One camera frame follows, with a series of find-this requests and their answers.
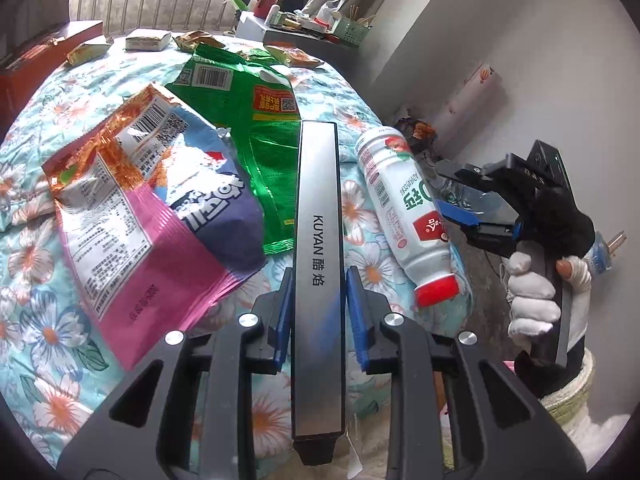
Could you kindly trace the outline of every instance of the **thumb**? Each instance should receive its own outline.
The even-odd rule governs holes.
[[[556,270],[577,292],[584,292],[591,288],[589,267],[578,256],[569,256],[556,261]]]

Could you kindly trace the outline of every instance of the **red bottle cap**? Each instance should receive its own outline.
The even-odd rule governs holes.
[[[435,305],[444,300],[450,300],[460,292],[458,282],[453,274],[415,287],[415,302],[418,307]]]

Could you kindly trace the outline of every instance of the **red thermos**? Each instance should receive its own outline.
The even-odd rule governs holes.
[[[271,6],[274,6],[278,0],[258,0],[258,4],[254,9],[254,16],[256,18],[264,19],[271,10]]]

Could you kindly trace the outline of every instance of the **hand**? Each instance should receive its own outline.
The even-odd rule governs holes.
[[[526,349],[530,348],[531,337],[549,332],[552,323],[560,317],[560,307],[553,301],[554,286],[544,276],[531,272],[530,266],[531,257],[524,253],[513,253],[506,266],[511,275],[507,287],[507,301],[511,305],[508,334],[514,343]],[[587,264],[577,256],[558,260],[556,270],[574,290],[569,325],[570,350],[587,330],[591,275]]]

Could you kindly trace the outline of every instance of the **ad calcium milk bottle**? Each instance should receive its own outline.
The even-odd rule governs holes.
[[[449,239],[406,140],[396,129],[380,126],[364,133],[355,149],[389,247],[416,284],[417,305],[453,298],[459,288]]]

